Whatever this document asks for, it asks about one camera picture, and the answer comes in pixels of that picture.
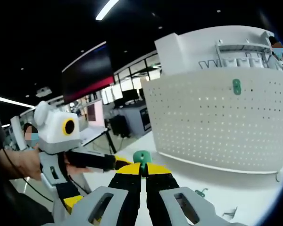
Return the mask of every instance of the ceiling light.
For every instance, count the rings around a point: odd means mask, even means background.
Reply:
[[[2,98],[2,97],[0,97],[0,101],[10,103],[10,104],[14,104],[14,105],[20,105],[20,106],[23,106],[23,107],[35,108],[35,106],[33,106],[33,105],[23,104],[23,103],[13,101],[13,100],[9,100],[9,99],[5,99],[5,98]]]
[[[8,127],[10,124],[3,125],[2,128]]]
[[[109,0],[104,8],[100,11],[100,13],[95,18],[96,20],[102,20],[105,15],[111,10],[111,8],[118,2],[118,0]]]

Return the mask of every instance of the white pegboard panel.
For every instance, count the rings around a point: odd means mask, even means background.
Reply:
[[[233,93],[241,81],[241,95]],[[204,167],[275,173],[283,165],[283,72],[215,68],[143,85],[156,149]]]

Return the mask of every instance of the black ceiling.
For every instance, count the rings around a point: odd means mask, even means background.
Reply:
[[[81,50],[103,41],[116,71],[155,50],[154,41],[173,32],[219,25],[263,28],[257,9],[249,4],[242,8],[191,0],[120,0],[102,21],[96,21],[107,1],[1,1],[0,97],[36,105],[41,101],[35,97],[36,90],[44,86],[53,91],[46,100],[61,95],[61,70]],[[0,103],[2,124],[25,110]]]

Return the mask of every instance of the face mask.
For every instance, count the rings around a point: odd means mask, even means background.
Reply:
[[[279,59],[282,58],[283,48],[273,48],[273,52]]]
[[[32,133],[32,139],[26,140],[26,143],[28,144],[28,146],[34,147],[34,146],[36,146],[38,141],[39,141],[39,134],[38,133]]]

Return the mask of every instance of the desk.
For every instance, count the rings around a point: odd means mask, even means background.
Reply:
[[[265,215],[277,198],[283,186],[283,174],[280,183],[272,175],[239,174],[201,166],[191,165],[174,160],[157,153],[153,139],[153,133],[149,132],[141,137],[117,155],[133,161],[133,154],[138,150],[151,152],[152,161],[166,165],[172,171],[173,177],[179,186],[186,186],[192,190],[205,191],[205,199],[214,204],[216,213],[222,217],[225,212],[237,211],[233,219],[224,216],[230,222],[240,222],[248,226],[255,225]],[[99,186],[108,186],[114,176],[114,172],[84,173],[83,177],[91,190]],[[141,181],[141,207],[136,220],[136,226],[151,226],[151,219],[147,209],[146,181]]]
[[[86,146],[93,140],[99,138],[100,136],[106,134],[109,146],[111,147],[113,153],[115,154],[117,151],[115,150],[114,144],[112,142],[111,136],[109,134],[109,129],[101,126],[88,126],[86,129],[80,132],[81,145]]]

